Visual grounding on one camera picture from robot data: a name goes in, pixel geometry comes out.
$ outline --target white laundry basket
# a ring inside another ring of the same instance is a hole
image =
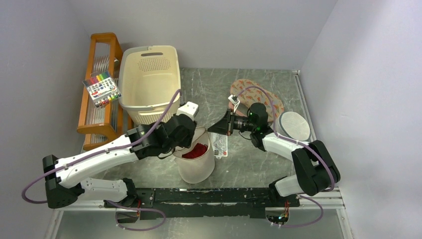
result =
[[[197,143],[207,145],[207,151],[197,158],[183,158],[182,155],[192,151]],[[175,156],[174,161],[179,166],[179,174],[187,183],[194,184],[202,182],[214,171],[214,152],[212,150],[210,136],[208,135],[205,127],[197,127],[195,129],[195,134],[190,148],[176,150],[173,155]]]
[[[180,70],[176,49],[172,46],[143,46],[127,49],[123,54],[118,85],[120,105],[135,124],[158,120],[180,89]],[[180,104],[177,96],[164,116],[168,121]]]

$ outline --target red cloth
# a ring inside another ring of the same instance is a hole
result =
[[[183,154],[182,158],[187,158],[187,159],[197,158],[199,156],[202,156],[207,151],[207,149],[208,149],[208,146],[197,143],[194,149],[192,149],[192,151],[190,151],[189,153]]]

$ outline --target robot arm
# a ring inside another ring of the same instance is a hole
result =
[[[54,155],[43,158],[44,172],[64,166],[65,170],[45,178],[47,202],[50,208],[61,208],[76,200],[125,201],[128,205],[136,199],[135,186],[130,179],[117,181],[93,179],[90,176],[114,166],[135,162],[149,156],[171,153],[175,147],[190,147],[195,133],[194,117],[198,105],[188,102],[180,107],[175,116],[166,123],[161,122],[141,143],[134,143],[143,137],[154,124],[142,124],[129,130],[116,140],[76,156],[58,159]],[[80,163],[70,163],[96,152],[105,151]]]
[[[148,156],[158,156],[162,153],[171,153],[179,147],[190,147],[196,128],[194,117],[198,112],[198,105],[188,102],[180,107],[175,116],[168,122],[161,122],[152,134],[142,142],[136,143],[152,127],[140,125],[131,129],[127,134],[102,147],[68,158],[58,159],[49,155],[43,159],[44,172],[64,166],[65,170],[53,173],[45,178],[45,188],[48,207],[61,208],[79,200],[110,200],[119,202],[122,206],[132,205],[138,195],[132,180],[109,181],[90,178],[91,175],[102,172],[114,166],[141,160]],[[305,192],[313,196],[331,185],[330,178],[322,165],[314,166],[312,161],[317,159],[305,148],[297,143],[291,143],[276,137],[268,126],[268,114],[261,103],[251,105],[248,117],[239,117],[228,109],[224,117],[211,126],[208,131],[231,135],[233,130],[250,132],[252,144],[263,150],[281,155],[291,161],[295,166],[296,175],[284,177],[269,185],[277,192],[278,196],[286,197],[291,194]],[[308,145],[321,156],[329,167],[334,181],[340,180],[330,154],[321,141]],[[105,150],[89,159],[67,167],[82,157]]]
[[[247,115],[247,117],[237,116],[231,109],[227,109],[224,117],[208,128],[208,131],[227,135],[233,134],[234,129],[240,132],[248,131],[255,147],[291,160],[296,175],[281,178],[270,184],[270,188],[276,190],[282,197],[303,192],[313,196],[331,186],[326,169],[321,164],[313,165],[312,161],[317,162],[318,159],[309,150],[298,142],[282,140],[273,133],[268,125],[266,107],[262,103],[252,104]],[[301,144],[309,146],[324,159],[335,183],[340,180],[340,173],[323,142],[316,140],[311,143],[301,142]]]

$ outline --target marble countertop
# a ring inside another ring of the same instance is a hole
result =
[[[245,69],[181,68],[183,100],[200,106],[198,125],[209,127],[224,115],[231,84],[237,79],[250,79],[277,95],[285,111],[294,111],[306,118],[297,81],[291,71]],[[136,187],[209,188],[267,187],[276,179],[293,173],[289,160],[263,152],[234,133],[228,137],[228,157],[215,159],[211,176],[198,184],[188,184],[179,175],[174,157],[160,160],[150,157],[111,168],[97,178],[117,180],[131,178]]]

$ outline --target black metal base plate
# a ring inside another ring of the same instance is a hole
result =
[[[270,188],[137,188],[141,208],[163,211],[169,218],[249,216],[266,218],[265,208],[298,207],[296,195],[275,197]],[[160,218],[159,213],[141,212],[141,220]]]

